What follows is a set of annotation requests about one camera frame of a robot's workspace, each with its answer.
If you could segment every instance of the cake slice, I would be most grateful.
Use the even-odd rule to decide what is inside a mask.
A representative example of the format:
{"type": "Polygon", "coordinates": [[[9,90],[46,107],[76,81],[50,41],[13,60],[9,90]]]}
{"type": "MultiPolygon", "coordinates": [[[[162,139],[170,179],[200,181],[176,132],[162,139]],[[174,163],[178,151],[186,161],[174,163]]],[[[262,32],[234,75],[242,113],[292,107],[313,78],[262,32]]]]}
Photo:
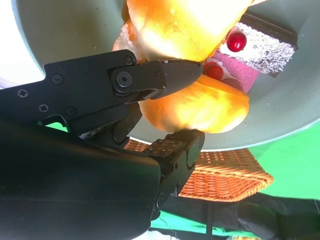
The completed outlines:
{"type": "Polygon", "coordinates": [[[246,35],[245,48],[233,52],[225,43],[219,51],[272,77],[284,70],[298,49],[298,36],[294,31],[250,11],[242,16],[235,28],[246,35]]]}

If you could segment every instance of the black cable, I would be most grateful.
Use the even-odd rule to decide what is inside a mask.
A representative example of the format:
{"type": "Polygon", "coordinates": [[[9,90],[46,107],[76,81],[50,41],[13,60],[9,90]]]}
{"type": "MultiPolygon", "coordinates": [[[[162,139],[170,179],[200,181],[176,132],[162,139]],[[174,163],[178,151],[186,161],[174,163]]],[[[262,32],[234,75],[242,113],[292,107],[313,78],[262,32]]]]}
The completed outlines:
{"type": "Polygon", "coordinates": [[[212,203],[208,201],[206,203],[206,229],[205,236],[207,240],[213,240],[212,236],[212,228],[213,228],[213,211],[212,211],[212,203]]]}

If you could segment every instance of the black fabric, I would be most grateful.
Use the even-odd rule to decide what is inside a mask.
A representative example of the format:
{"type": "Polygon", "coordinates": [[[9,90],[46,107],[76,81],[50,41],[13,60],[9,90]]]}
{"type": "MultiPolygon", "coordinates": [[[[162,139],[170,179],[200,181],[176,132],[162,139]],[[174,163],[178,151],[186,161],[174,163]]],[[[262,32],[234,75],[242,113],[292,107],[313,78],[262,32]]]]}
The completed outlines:
{"type": "MultiPolygon", "coordinates": [[[[283,234],[285,237],[289,237],[320,231],[320,214],[317,202],[313,199],[281,198],[258,193],[242,202],[258,206],[256,210],[252,210],[251,219],[248,215],[246,216],[246,220],[250,220],[250,226],[248,225],[248,221],[241,221],[238,218],[238,202],[212,202],[213,226],[231,231],[254,232],[261,237],[264,236],[265,239],[276,239],[277,231],[279,235],[278,239],[284,239],[283,234]],[[254,213],[265,216],[257,219],[254,213]]],[[[199,199],[170,197],[162,210],[207,224],[207,204],[207,201],[199,199]]]]}

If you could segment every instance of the green backdrop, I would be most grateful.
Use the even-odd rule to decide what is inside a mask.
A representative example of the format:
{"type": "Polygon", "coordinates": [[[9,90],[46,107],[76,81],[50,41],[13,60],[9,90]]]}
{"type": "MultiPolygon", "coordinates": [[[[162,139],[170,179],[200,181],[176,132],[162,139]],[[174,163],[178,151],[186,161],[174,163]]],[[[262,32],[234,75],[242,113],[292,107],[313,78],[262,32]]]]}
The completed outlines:
{"type": "Polygon", "coordinates": [[[262,193],[320,200],[320,124],[250,151],[274,183],[262,193]]]}

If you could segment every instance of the orange bread roll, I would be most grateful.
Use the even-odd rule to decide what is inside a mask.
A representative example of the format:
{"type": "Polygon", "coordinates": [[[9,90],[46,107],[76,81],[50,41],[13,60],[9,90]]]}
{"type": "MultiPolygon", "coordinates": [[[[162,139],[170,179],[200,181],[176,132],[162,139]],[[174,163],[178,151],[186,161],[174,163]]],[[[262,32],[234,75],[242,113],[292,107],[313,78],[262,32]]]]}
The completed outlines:
{"type": "Polygon", "coordinates": [[[239,125],[249,111],[245,93],[205,75],[179,92],[139,104],[144,117],[168,133],[182,129],[227,132],[239,125]]]}
{"type": "Polygon", "coordinates": [[[147,60],[201,62],[253,0],[127,0],[147,60]]]}

